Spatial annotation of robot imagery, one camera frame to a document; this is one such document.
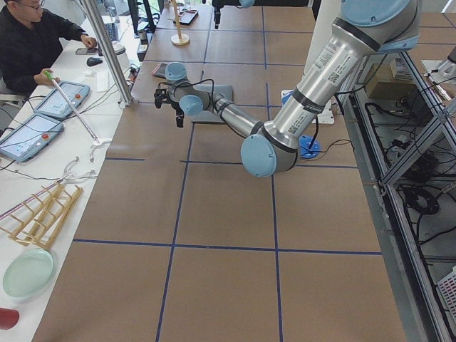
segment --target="red mug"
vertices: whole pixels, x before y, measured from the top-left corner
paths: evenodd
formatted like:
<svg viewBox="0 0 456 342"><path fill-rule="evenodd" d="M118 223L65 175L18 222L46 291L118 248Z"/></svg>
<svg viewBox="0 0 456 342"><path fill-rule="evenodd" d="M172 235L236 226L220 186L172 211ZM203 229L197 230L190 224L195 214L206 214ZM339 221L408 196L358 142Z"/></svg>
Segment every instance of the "red mug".
<svg viewBox="0 0 456 342"><path fill-rule="evenodd" d="M0 308L0 329L8 330L14 327L19 320L19 311Z"/></svg>

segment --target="green plate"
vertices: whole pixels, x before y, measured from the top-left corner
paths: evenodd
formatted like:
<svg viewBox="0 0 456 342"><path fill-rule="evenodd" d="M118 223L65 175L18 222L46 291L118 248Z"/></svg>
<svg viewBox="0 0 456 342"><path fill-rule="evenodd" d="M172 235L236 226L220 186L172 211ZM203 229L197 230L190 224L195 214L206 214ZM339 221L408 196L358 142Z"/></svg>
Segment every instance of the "green plate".
<svg viewBox="0 0 456 342"><path fill-rule="evenodd" d="M48 251L27 251L9 265L3 277L3 288L11 297L32 296L48 283L53 267L53 259Z"/></svg>

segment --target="hand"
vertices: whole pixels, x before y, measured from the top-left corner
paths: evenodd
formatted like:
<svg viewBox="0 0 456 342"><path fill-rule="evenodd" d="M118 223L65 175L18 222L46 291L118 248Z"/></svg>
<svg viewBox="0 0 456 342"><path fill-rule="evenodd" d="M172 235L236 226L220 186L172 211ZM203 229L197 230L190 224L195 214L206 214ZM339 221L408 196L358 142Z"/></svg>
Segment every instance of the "hand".
<svg viewBox="0 0 456 342"><path fill-rule="evenodd" d="M81 41L86 48L95 48L97 46L97 40L93 37L89 37L86 34L81 34Z"/></svg>
<svg viewBox="0 0 456 342"><path fill-rule="evenodd" d="M35 79L36 84L43 85L43 86L47 86L47 85L48 86L53 86L52 81L44 73L45 71L48 71L49 73L52 73L51 69L48 69L48 68L43 69L38 75L35 75L33 77ZM58 78L58 77L54 78L54 80L56 80L57 83L60 82L60 78Z"/></svg>

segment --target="computer mouse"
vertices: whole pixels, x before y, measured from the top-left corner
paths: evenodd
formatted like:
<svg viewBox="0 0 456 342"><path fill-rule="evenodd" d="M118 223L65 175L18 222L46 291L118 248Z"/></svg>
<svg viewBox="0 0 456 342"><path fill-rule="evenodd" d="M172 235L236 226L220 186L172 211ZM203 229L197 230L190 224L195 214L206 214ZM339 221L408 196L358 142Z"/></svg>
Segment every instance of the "computer mouse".
<svg viewBox="0 0 456 342"><path fill-rule="evenodd" d="M98 58L98 57L89 57L89 58L87 58L87 65L88 66L96 66L97 64L100 64L102 62L103 62L103 60L101 58Z"/></svg>

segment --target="black sweater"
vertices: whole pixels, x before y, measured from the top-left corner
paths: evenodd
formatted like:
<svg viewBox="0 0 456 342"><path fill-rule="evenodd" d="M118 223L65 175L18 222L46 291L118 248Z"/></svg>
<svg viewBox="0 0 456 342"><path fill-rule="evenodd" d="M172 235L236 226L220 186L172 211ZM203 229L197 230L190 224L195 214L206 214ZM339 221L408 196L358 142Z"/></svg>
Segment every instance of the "black sweater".
<svg viewBox="0 0 456 342"><path fill-rule="evenodd" d="M6 87L17 93L30 93L33 79L50 68L62 52L59 38L81 40L81 27L44 10L34 30L17 21L4 6L0 12L0 70Z"/></svg>

